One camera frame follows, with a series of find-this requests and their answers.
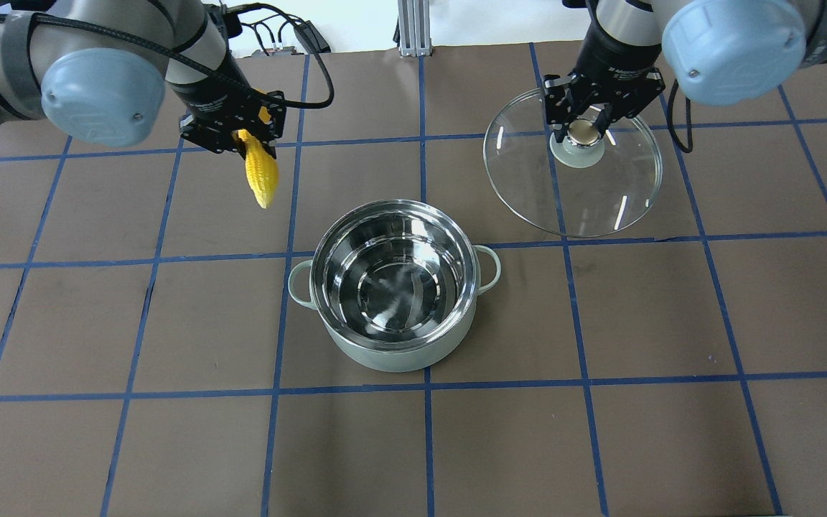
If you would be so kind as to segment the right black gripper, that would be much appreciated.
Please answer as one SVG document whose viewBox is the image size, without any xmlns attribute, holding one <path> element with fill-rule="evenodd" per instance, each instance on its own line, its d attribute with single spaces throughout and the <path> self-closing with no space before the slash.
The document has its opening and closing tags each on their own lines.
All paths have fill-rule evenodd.
<svg viewBox="0 0 827 517">
<path fill-rule="evenodd" d="M 598 109 L 595 128 L 600 138 L 621 118 L 634 118 L 664 91 L 665 83 L 657 68 L 643 71 L 639 78 L 595 82 L 583 73 L 572 72 L 543 76 L 543 108 L 545 122 L 551 126 L 552 135 L 562 144 L 572 122 L 578 120 L 588 108 Z"/>
</svg>

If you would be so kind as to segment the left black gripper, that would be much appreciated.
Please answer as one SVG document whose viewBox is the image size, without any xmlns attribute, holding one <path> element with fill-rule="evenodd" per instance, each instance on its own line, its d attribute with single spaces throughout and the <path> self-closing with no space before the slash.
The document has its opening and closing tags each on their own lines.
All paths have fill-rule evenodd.
<svg viewBox="0 0 827 517">
<path fill-rule="evenodd" d="M 186 114 L 179 120 L 182 139 L 216 154 L 236 152 L 246 159 L 244 134 L 249 130 L 260 139 L 272 159 L 278 157 L 276 141 L 282 137 L 286 118 L 284 92 L 268 92 L 274 100 L 256 101 L 243 93 L 213 94 L 203 99 L 195 93 L 180 93 Z"/>
</svg>

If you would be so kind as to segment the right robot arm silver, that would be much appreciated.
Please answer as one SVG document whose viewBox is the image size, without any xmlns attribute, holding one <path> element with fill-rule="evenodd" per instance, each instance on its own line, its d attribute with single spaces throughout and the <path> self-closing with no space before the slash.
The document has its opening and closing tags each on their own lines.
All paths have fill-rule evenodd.
<svg viewBox="0 0 827 517">
<path fill-rule="evenodd" d="M 593 145 L 634 118 L 672 69 L 672 96 L 725 107 L 827 63 L 827 1 L 566 1 L 590 25 L 574 69 L 546 75 L 541 95 L 554 143 Z"/>
</svg>

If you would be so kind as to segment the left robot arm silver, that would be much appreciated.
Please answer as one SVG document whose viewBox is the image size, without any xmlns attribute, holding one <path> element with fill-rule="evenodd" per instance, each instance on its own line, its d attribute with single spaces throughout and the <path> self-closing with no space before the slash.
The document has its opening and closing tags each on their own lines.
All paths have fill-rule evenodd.
<svg viewBox="0 0 827 517">
<path fill-rule="evenodd" d="M 172 91 L 187 143 L 239 154 L 249 182 L 271 186 L 284 95 L 249 85 L 233 28 L 200 1 L 0 1 L 0 127 L 47 120 L 76 141 L 131 147 Z"/>
</svg>

